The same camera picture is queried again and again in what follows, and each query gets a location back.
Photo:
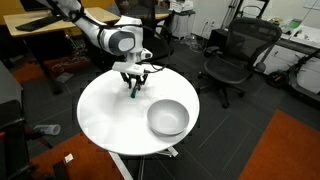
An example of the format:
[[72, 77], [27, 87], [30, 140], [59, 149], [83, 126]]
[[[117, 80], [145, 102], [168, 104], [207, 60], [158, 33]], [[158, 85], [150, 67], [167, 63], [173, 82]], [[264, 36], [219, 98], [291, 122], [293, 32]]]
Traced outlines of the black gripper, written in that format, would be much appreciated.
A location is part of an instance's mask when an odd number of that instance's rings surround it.
[[123, 73], [121, 72], [121, 77], [123, 79], [124, 82], [126, 82], [128, 84], [128, 89], [132, 89], [132, 79], [135, 79], [137, 84], [137, 90], [140, 91], [142, 88], [142, 85], [145, 84], [148, 75], [147, 74], [143, 74], [143, 75], [134, 75], [134, 74], [128, 74], [128, 73]]

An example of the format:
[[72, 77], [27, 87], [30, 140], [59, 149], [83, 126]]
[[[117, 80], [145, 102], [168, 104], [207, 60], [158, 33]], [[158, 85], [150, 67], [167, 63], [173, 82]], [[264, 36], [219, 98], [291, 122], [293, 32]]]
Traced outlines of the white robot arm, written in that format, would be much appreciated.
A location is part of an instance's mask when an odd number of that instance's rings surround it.
[[96, 48], [104, 51], [110, 63], [94, 60], [101, 70], [114, 70], [121, 74], [129, 88], [140, 90], [148, 73], [140, 62], [153, 57], [143, 47], [145, 26], [137, 18], [122, 15], [114, 25], [108, 25], [94, 18], [79, 0], [36, 0], [56, 12], [63, 21], [75, 24]]

